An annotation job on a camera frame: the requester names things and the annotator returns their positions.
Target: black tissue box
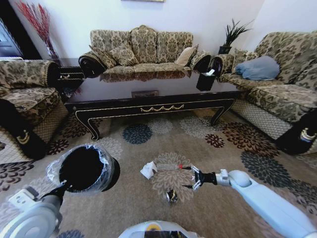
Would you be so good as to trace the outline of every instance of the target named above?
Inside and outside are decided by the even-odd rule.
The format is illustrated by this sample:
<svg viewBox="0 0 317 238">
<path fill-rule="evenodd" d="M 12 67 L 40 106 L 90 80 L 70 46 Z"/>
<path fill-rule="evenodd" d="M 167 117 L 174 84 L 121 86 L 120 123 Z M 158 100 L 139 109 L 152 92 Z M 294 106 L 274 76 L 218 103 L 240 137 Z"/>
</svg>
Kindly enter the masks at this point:
<svg viewBox="0 0 317 238">
<path fill-rule="evenodd" d="M 215 79 L 215 75 L 206 75 L 206 73 L 201 73 L 198 78 L 196 88 L 200 91 L 210 91 Z"/>
</svg>

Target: plastic bottle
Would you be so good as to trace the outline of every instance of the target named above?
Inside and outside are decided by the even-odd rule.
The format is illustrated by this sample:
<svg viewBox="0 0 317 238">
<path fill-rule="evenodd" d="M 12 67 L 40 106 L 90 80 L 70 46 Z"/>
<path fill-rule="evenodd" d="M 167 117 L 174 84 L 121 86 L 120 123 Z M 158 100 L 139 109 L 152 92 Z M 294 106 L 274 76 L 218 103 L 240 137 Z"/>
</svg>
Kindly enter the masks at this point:
<svg viewBox="0 0 317 238">
<path fill-rule="evenodd" d="M 182 165 L 177 164 L 156 164 L 158 170 L 179 170 L 182 169 Z"/>
</svg>

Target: floral pattern rug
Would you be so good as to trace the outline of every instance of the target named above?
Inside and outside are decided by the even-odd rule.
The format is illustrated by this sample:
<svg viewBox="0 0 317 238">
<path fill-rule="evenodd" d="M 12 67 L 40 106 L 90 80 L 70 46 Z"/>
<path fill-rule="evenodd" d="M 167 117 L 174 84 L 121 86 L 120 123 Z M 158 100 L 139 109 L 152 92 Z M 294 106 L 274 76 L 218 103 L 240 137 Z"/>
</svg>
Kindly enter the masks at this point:
<svg viewBox="0 0 317 238">
<path fill-rule="evenodd" d="M 54 188 L 47 166 L 85 143 L 104 147 L 121 167 L 117 184 L 98 194 L 65 193 L 58 238 L 115 238 L 149 220 L 176 222 L 203 237 L 281 237 L 229 187 L 204 184 L 193 192 L 187 170 L 159 170 L 147 180 L 144 164 L 195 165 L 204 173 L 242 170 L 297 206 L 317 225 L 317 155 L 290 156 L 252 125 L 228 112 L 210 126 L 212 110 L 97 119 L 99 141 L 70 115 L 40 161 L 0 165 L 0 229 L 19 214 L 8 199 L 26 186 L 40 196 Z M 169 204 L 172 187 L 178 201 Z"/>
</svg>

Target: crumpled paper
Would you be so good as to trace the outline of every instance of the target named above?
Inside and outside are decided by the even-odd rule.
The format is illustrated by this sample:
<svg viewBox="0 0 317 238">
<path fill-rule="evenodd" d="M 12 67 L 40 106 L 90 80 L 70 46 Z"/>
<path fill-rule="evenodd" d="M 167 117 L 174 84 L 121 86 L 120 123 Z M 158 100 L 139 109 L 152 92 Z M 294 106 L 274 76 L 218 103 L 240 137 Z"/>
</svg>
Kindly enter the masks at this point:
<svg viewBox="0 0 317 238">
<path fill-rule="evenodd" d="M 144 165 L 143 169 L 140 170 L 141 174 L 143 174 L 144 177 L 146 177 L 147 179 L 150 179 L 151 177 L 153 177 L 154 175 L 153 171 L 158 172 L 158 169 L 153 161 Z"/>
</svg>

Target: beige pillow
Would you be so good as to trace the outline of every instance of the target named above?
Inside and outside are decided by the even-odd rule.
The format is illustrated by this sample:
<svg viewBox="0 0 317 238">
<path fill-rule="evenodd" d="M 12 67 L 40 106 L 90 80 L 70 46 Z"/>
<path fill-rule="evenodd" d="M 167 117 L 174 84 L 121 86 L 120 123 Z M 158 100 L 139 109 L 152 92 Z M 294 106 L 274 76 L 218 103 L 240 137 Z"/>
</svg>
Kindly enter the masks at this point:
<svg viewBox="0 0 317 238">
<path fill-rule="evenodd" d="M 196 54 L 197 49 L 198 49 L 198 45 L 185 48 L 183 50 L 183 52 L 180 54 L 180 56 L 178 57 L 178 59 L 174 63 L 185 67 L 186 65 L 188 65 L 190 63 L 190 60 Z"/>
<path fill-rule="evenodd" d="M 130 45 L 127 43 L 112 49 L 109 53 L 119 65 L 133 66 L 139 63 Z"/>
<path fill-rule="evenodd" d="M 89 47 L 107 68 L 113 68 L 116 66 L 114 58 L 112 58 L 109 53 L 107 53 L 106 51 L 102 51 L 100 48 L 95 46 Z"/>
<path fill-rule="evenodd" d="M 242 51 L 238 49 L 234 49 L 234 58 L 233 58 L 233 64 L 231 68 L 231 72 L 235 73 L 236 72 L 236 66 L 240 63 L 243 63 L 248 60 L 253 60 L 255 58 L 258 58 L 259 55 L 255 52 L 250 52 L 250 51 Z"/>
</svg>

